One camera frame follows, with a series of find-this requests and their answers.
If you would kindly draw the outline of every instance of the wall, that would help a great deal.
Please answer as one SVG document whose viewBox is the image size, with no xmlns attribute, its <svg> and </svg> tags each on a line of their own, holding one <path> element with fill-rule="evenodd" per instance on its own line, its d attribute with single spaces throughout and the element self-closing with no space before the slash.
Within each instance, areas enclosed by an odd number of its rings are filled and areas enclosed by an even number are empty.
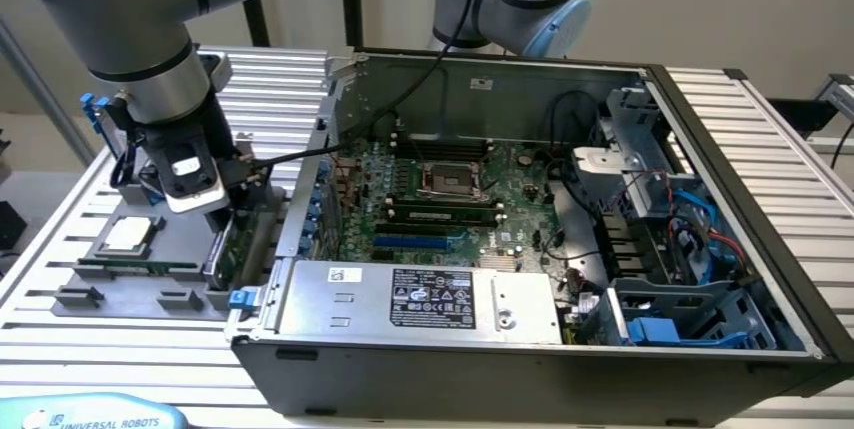
<svg viewBox="0 0 854 429">
<path fill-rule="evenodd" d="M 340 0 L 280 0 L 285 39 L 343 43 Z M 365 43 L 422 48 L 434 0 L 363 0 Z M 592 0 L 572 56 L 739 67 L 775 96 L 807 97 L 830 72 L 854 71 L 853 0 Z M 308 14 L 311 30 L 303 26 Z"/>
</svg>

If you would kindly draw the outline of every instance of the blue connector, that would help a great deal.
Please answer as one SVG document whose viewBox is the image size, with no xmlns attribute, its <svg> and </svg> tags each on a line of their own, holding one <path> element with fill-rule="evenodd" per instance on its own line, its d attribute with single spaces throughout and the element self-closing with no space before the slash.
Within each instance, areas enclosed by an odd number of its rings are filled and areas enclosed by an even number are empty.
<svg viewBox="0 0 854 429">
<path fill-rule="evenodd" d="M 85 114 L 85 118 L 89 120 L 89 124 L 92 124 L 92 130 L 95 131 L 95 134 L 101 136 L 101 139 L 104 139 L 104 144 L 107 144 L 107 149 L 109 149 L 112 157 L 119 159 L 119 151 L 113 147 L 113 144 L 109 141 L 109 137 L 107 137 L 104 126 L 101 125 L 101 121 L 97 120 L 97 114 L 95 114 L 95 108 L 99 106 L 103 107 L 109 104 L 109 98 L 101 97 L 97 102 L 92 101 L 95 101 L 95 94 L 92 94 L 91 92 L 87 92 L 83 96 L 80 96 L 80 102 L 83 103 L 83 113 Z"/>
<path fill-rule="evenodd" d="M 228 309 L 251 311 L 255 308 L 255 291 L 231 291 L 228 296 Z"/>
</svg>

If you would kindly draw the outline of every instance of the motherboard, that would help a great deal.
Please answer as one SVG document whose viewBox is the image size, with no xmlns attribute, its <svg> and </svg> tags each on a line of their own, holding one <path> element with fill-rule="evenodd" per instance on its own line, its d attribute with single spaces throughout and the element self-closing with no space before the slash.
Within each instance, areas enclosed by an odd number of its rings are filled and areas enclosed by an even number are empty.
<svg viewBox="0 0 854 429">
<path fill-rule="evenodd" d="M 359 141 L 335 161 L 339 259 L 540 271 L 558 231 L 534 145 Z"/>
</svg>

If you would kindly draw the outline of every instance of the warning label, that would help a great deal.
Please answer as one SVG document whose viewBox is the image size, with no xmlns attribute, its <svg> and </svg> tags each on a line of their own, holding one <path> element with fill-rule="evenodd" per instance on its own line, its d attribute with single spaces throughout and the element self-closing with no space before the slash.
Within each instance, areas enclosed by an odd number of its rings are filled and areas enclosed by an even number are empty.
<svg viewBox="0 0 854 429">
<path fill-rule="evenodd" d="M 395 269 L 391 323 L 398 327 L 476 329 L 471 273 Z"/>
</svg>

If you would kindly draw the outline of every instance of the cpu socket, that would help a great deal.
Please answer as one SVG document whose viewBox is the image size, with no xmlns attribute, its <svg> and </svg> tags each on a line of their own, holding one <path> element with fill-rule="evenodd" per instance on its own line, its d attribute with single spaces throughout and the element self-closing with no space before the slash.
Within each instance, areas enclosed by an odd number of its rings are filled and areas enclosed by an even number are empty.
<svg viewBox="0 0 854 429">
<path fill-rule="evenodd" d="M 419 192 L 428 196 L 480 197 L 480 166 L 423 164 Z"/>
</svg>

